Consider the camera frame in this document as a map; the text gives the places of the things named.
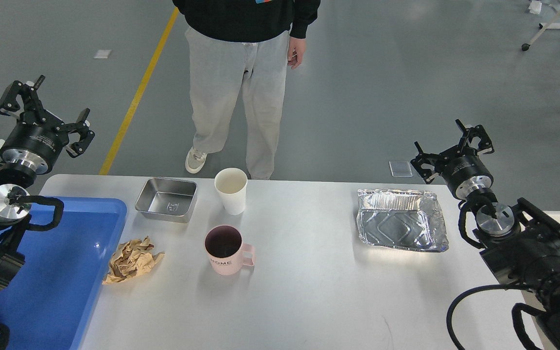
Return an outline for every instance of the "gray floor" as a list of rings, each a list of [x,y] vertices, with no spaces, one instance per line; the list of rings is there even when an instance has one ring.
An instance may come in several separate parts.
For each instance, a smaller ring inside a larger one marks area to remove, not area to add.
[[[388,162],[413,158],[417,140],[427,152],[453,146],[459,118],[490,134],[496,153],[482,160],[501,201],[523,196],[560,210],[560,31],[520,51],[554,13],[529,14],[528,5],[324,0],[305,63],[287,75],[272,179],[422,183],[392,177]],[[91,109],[94,142],[82,157],[62,155],[51,175],[99,172],[172,11],[169,0],[0,0],[0,96],[13,80],[44,74],[45,108],[68,122]],[[111,175],[191,177],[183,166],[194,131],[186,27],[179,15]],[[94,60],[98,49],[113,53]],[[0,116],[0,138],[13,126]],[[194,177],[245,169],[245,142],[239,103],[224,151]]]

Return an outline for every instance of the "brown paper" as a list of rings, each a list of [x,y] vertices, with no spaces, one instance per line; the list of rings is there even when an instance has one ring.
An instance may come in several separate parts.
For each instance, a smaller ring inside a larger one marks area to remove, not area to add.
[[[133,239],[119,244],[109,259],[109,272],[103,279],[103,284],[127,281],[153,270],[164,257],[163,252],[153,255],[151,250],[154,247],[148,236],[144,241]]]

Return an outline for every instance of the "chair leg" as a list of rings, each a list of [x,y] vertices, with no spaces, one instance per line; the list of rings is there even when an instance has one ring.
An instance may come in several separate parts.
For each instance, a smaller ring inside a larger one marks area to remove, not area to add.
[[[535,36],[531,39],[530,42],[528,42],[527,44],[523,44],[523,45],[522,45],[522,51],[527,51],[528,49],[530,49],[531,45],[533,45],[533,42],[535,42],[535,40],[537,40],[537,39],[540,37],[540,35],[542,35],[542,34],[546,31],[546,29],[547,29],[551,24],[553,24],[554,22],[556,22],[556,20],[557,20],[559,17],[560,17],[560,9],[559,9],[559,11],[554,15],[554,17],[552,17],[552,18],[550,19],[550,22],[548,22],[548,23],[546,24],[546,26],[543,26],[542,29],[540,29],[540,31],[538,31],[538,33],[535,34]]]

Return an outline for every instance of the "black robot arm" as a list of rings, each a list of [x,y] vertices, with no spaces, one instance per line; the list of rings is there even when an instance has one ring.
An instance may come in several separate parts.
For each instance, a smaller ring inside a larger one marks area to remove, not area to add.
[[[25,264],[18,246],[25,231],[47,231],[62,219],[64,203],[60,199],[29,195],[27,189],[36,177],[53,169],[62,149],[73,158],[82,155],[95,136],[89,129],[85,108],[76,122],[66,124],[46,110],[38,98],[41,75],[34,83],[16,80],[0,99],[0,114],[17,118],[16,126],[0,149],[0,290],[3,290]],[[17,98],[22,100],[21,110]],[[79,134],[79,141],[69,144],[69,135]],[[53,220],[45,225],[31,223],[32,204],[53,206]],[[0,333],[7,337],[7,328],[0,324]]]
[[[491,190],[493,176],[478,158],[481,153],[493,153],[491,140],[482,126],[465,127],[459,120],[455,122],[463,133],[456,146],[439,154],[427,154],[415,142],[418,155],[411,164],[427,184],[441,175],[453,197],[460,200],[460,234],[481,250],[485,264],[500,283],[470,290],[460,297],[496,287],[535,293],[545,310],[516,304],[512,310],[516,333],[526,349],[538,349],[523,330],[521,315],[527,312],[560,350],[560,224],[524,198],[514,206],[498,202]],[[465,230],[468,212],[475,217],[476,240]],[[449,326],[460,300],[458,297],[449,308]],[[449,333],[462,349],[451,327]]]

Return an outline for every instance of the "black sweatshirt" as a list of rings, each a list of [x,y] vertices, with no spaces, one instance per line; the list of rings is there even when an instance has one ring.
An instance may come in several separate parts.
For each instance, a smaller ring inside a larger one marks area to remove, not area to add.
[[[173,0],[196,31],[218,40],[262,42],[291,29],[305,38],[321,0]]]

